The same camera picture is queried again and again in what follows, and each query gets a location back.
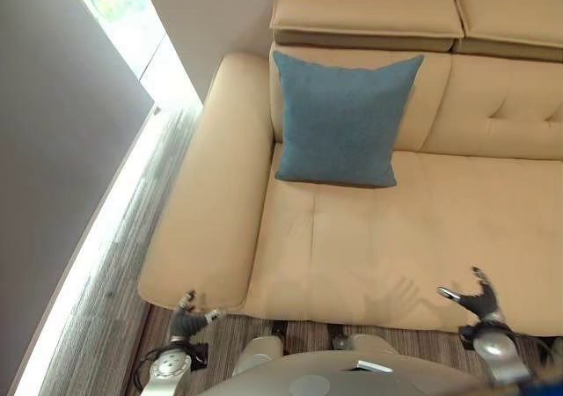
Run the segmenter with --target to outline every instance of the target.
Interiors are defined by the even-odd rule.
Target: cable
[[[561,358],[561,355],[559,354],[555,354],[555,352],[553,352],[553,350],[547,346],[547,344],[542,341],[539,337],[537,336],[531,336],[529,334],[525,334],[526,337],[531,337],[531,339],[540,347],[542,348],[547,355],[552,359],[553,363],[557,363],[557,361],[555,360],[556,357],[558,357],[560,359],[560,361],[563,361],[563,359]]]

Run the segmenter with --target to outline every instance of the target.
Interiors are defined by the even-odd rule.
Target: blue pillow
[[[280,180],[393,187],[391,167],[405,104],[424,56],[347,69],[274,52],[283,93]]]

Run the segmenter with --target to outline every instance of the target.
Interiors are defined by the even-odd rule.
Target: sofa
[[[397,186],[278,180],[275,63],[226,55],[154,231],[140,295],[264,319],[454,331],[436,286],[494,283],[519,333],[563,334],[563,0],[274,0],[272,51],[377,68],[423,54]]]

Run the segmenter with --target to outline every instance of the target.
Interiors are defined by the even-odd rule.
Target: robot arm
[[[134,385],[142,396],[173,396],[189,386],[189,373],[207,366],[207,343],[192,343],[190,338],[211,322],[226,315],[215,309],[193,312],[195,292],[186,293],[172,312],[168,327],[168,344],[149,352],[134,372]],[[137,373],[144,361],[152,361],[149,383],[143,388]]]
[[[459,327],[464,348],[475,350],[479,355],[492,385],[530,380],[530,371],[518,355],[514,333],[505,324],[491,282],[479,268],[473,267],[473,273],[481,285],[480,295],[460,295],[443,287],[437,289],[440,295],[462,305],[479,318],[474,326]]]

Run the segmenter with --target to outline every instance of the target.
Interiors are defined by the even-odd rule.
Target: gray wall
[[[0,394],[151,107],[81,0],[0,0]]]
[[[229,52],[267,55],[273,0],[152,0],[201,99]]]

